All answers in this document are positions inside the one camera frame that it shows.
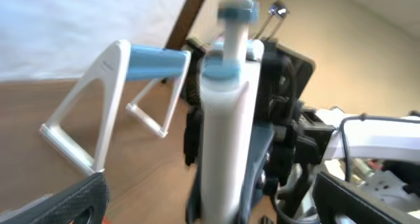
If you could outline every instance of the white triangular leg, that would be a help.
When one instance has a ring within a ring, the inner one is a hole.
[[[41,126],[41,134],[51,142],[52,146],[69,158],[86,175],[104,170],[106,153],[127,74],[130,52],[131,44],[128,41],[120,40],[111,44],[93,62],[54,114]],[[94,158],[92,158],[61,128],[60,122],[77,102],[82,90],[95,79],[102,81],[105,92],[102,121]]]
[[[176,78],[173,91],[171,95],[171,101],[169,102],[169,107],[166,113],[165,121],[163,126],[160,126],[153,118],[151,118],[147,113],[145,113],[138,106],[138,102],[155,86],[161,79],[153,79],[147,84],[147,86],[129,103],[127,104],[126,109],[134,114],[138,119],[143,121],[157,136],[164,138],[168,134],[168,128],[171,124],[173,113],[175,107],[177,106],[178,98],[184,85],[185,77],[188,73],[188,67],[190,65],[190,55],[188,54],[182,67],[182,73],[179,77]]]

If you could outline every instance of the white backdrop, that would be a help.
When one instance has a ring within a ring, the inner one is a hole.
[[[0,81],[78,78],[117,39],[163,47],[185,0],[0,0]]]

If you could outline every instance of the ceiling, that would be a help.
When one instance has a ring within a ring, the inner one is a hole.
[[[420,39],[420,0],[352,0]]]

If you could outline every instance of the wooden table surface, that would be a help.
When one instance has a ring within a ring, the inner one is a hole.
[[[60,192],[83,178],[37,132],[73,85],[74,81],[0,85],[0,212]],[[105,165],[111,191],[106,217],[111,223],[185,223],[185,203],[195,174],[195,168],[184,165],[182,153],[188,106],[178,102],[168,136],[158,139],[124,109],[145,85],[130,82],[123,92]],[[92,83],[62,122],[91,155],[102,94],[101,83]],[[162,123],[170,95],[169,86],[158,85],[140,106]],[[268,199],[255,208],[250,223],[264,214],[274,217]]]

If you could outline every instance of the wall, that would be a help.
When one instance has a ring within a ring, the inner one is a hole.
[[[113,41],[163,47],[185,0],[0,0],[0,81],[78,78]]]
[[[217,9],[220,0],[205,0],[192,26],[189,36],[208,43],[222,32],[222,25],[217,24]]]
[[[259,1],[265,11],[275,0]],[[419,48],[408,36],[348,0],[282,1],[291,13],[276,37],[316,62],[307,105],[391,116],[420,109]]]

